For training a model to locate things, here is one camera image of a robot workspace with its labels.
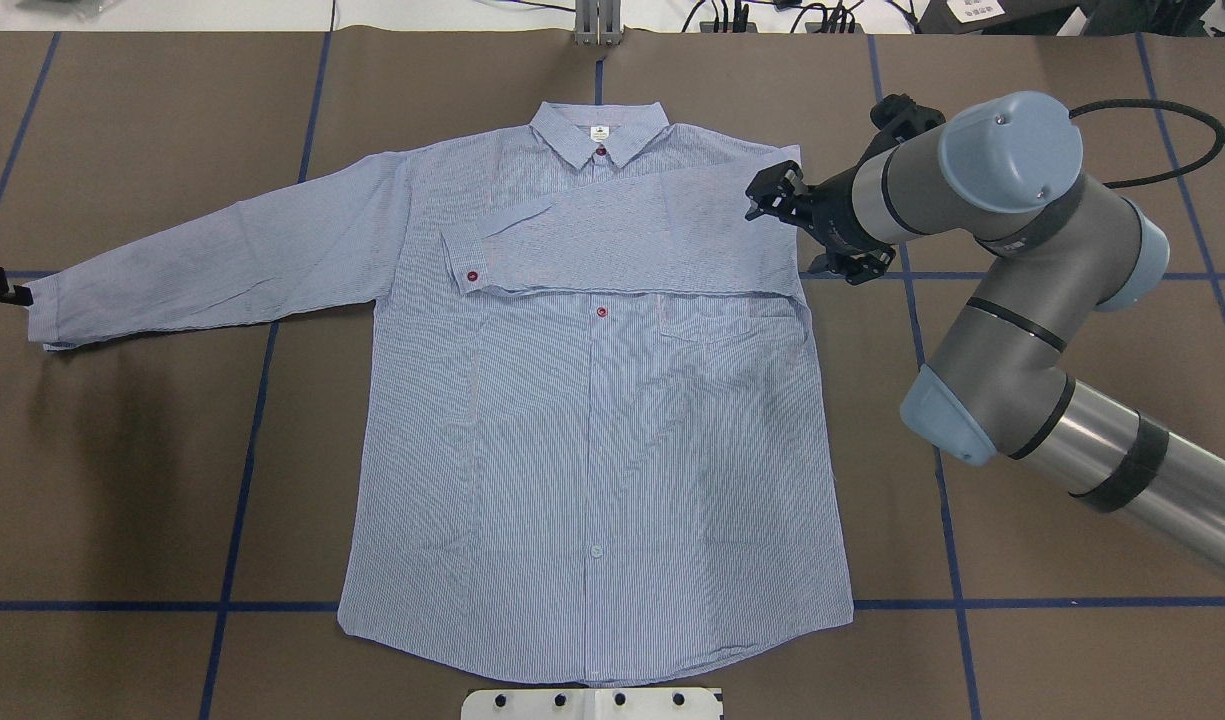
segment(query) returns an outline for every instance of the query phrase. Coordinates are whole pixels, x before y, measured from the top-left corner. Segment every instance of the black cable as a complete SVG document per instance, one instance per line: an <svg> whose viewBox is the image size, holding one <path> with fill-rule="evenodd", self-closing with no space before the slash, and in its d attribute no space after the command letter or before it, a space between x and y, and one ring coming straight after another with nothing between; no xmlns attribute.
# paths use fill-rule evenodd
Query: black cable
<svg viewBox="0 0 1225 720"><path fill-rule="evenodd" d="M799 20L802 20L804 15L809 13L809 10L813 9L821 10L821 23L826 24L827 13L831 12L831 9L827 9L822 2L809 2L807 5L804 5L804 9L799 10L799 16L794 18L794 24L790 26L791 34L794 31L799 29Z"/></svg>
<svg viewBox="0 0 1225 720"><path fill-rule="evenodd" d="M1203 122L1205 126L1212 129L1212 147L1203 154L1198 160L1193 163L1176 168L1175 170L1167 170L1166 173L1159 173L1156 176L1149 178L1137 178L1128 179L1128 181L1115 181L1105 182L1106 187L1138 187L1142 184L1161 182L1165 179L1181 178L1185 174L1193 173L1197 169L1203 168L1203 165L1212 163L1212 159L1220 154L1223 147L1225 147L1225 126L1212 115L1208 115L1200 109L1191 108L1189 105L1182 105L1180 102L1172 100L1148 100L1148 99L1116 99L1116 100L1098 100L1088 102L1087 105L1078 105L1073 110L1069 110L1069 119L1078 118L1079 115L1087 115L1088 113L1095 113L1096 110L1109 110L1111 108L1144 108L1150 110L1169 110L1169 113L1177 113L1185 115L1186 118L1193 118L1198 122Z"/></svg>
<svg viewBox="0 0 1225 720"><path fill-rule="evenodd" d="M514 5L530 5L534 9L562 10L566 13L575 13L576 12L576 9L566 9L562 5L551 5L549 2L534 2L533 0L494 0L494 1L496 1L496 2L512 2Z"/></svg>
<svg viewBox="0 0 1225 720"><path fill-rule="evenodd" d="M688 24L691 24L691 20L696 15L696 10L699 10L699 6L702 6L704 4L706 4L706 0L696 0L696 5L693 5L693 9L691 9L691 12L688 13L688 18L684 21L684 28L680 32L688 32ZM718 15L714 15L714 20L718 20Z"/></svg>
<svg viewBox="0 0 1225 720"><path fill-rule="evenodd" d="M914 0L910 0L909 10L905 10L904 6L895 2L895 0L883 0L883 1L891 6L894 6L895 11L900 13L903 18L905 18L905 22L910 24L910 31L914 32L914 36L922 34L922 31L919 29L919 17L918 15L914 13Z"/></svg>

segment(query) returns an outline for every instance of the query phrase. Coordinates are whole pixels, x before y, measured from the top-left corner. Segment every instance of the striped shirt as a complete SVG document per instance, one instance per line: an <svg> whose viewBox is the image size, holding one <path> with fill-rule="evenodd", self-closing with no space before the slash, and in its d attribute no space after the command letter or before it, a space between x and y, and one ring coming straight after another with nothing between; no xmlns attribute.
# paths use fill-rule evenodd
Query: striped shirt
<svg viewBox="0 0 1225 720"><path fill-rule="evenodd" d="M29 339L375 301L342 628L513 682L702 673L851 620L795 233L744 219L796 154L544 104L33 282Z"/></svg>

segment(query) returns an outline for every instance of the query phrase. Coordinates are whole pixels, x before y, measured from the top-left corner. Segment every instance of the white paper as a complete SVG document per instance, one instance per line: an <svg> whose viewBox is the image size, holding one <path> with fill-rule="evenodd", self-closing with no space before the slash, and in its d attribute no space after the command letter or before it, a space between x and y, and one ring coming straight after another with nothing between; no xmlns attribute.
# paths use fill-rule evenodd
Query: white paper
<svg viewBox="0 0 1225 720"><path fill-rule="evenodd" d="M1005 13L1000 0L946 0L946 5L951 6L951 12L960 23L974 23Z"/></svg>

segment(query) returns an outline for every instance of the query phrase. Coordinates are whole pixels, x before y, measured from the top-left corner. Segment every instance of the shirt sleeve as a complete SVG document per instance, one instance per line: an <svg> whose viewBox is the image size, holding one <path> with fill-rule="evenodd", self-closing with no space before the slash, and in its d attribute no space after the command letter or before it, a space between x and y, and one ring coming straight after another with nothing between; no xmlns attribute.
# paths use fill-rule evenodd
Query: shirt sleeve
<svg viewBox="0 0 1225 720"><path fill-rule="evenodd" d="M28 283L29 340L64 350L382 298L405 236L410 156L370 156Z"/></svg>

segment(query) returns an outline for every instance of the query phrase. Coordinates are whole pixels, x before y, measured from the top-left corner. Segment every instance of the blue striped shirt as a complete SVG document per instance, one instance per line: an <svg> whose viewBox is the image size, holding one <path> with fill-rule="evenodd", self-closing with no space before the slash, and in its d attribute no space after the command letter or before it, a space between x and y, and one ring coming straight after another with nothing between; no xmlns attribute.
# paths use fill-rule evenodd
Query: blue striped shirt
<svg viewBox="0 0 1225 720"><path fill-rule="evenodd" d="M33 282L29 338L375 301L342 628L514 682L702 673L851 618L795 233L741 217L796 154L544 104Z"/></svg>

